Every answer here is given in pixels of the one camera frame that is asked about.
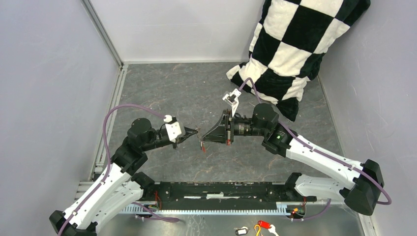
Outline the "red key tag with keyring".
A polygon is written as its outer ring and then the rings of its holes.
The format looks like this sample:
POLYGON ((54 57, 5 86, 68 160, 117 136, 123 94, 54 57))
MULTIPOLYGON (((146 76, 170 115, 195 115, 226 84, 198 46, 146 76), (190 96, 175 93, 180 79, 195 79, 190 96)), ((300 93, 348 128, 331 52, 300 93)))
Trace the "red key tag with keyring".
POLYGON ((201 151, 203 153, 206 153, 206 148, 205 148, 204 140, 203 139, 200 140, 200 148, 201 148, 201 151))

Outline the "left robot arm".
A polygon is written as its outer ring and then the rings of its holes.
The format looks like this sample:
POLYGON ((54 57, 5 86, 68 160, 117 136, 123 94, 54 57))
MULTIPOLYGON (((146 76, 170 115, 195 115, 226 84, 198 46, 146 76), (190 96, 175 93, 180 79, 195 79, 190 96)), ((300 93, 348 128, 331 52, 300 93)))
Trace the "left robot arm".
POLYGON ((89 187, 65 211, 54 211, 49 220, 59 236, 95 236, 124 208, 154 196, 154 180, 138 170, 147 161, 146 151, 178 144, 198 133, 176 119, 154 129, 146 118, 132 122, 122 145, 89 187))

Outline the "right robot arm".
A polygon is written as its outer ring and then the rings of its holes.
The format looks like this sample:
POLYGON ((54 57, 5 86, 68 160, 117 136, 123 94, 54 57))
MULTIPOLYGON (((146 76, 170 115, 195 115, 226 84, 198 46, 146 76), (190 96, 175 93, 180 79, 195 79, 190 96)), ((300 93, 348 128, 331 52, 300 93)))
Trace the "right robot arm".
POLYGON ((270 104, 256 105, 250 118, 224 110, 201 142, 231 145, 235 136, 261 136, 262 146, 268 152, 304 163, 326 175, 292 173, 284 187, 284 195, 291 201, 301 196, 343 200, 350 209, 367 216, 380 204, 384 180, 377 162, 351 160, 315 145, 280 123, 278 112, 270 104))

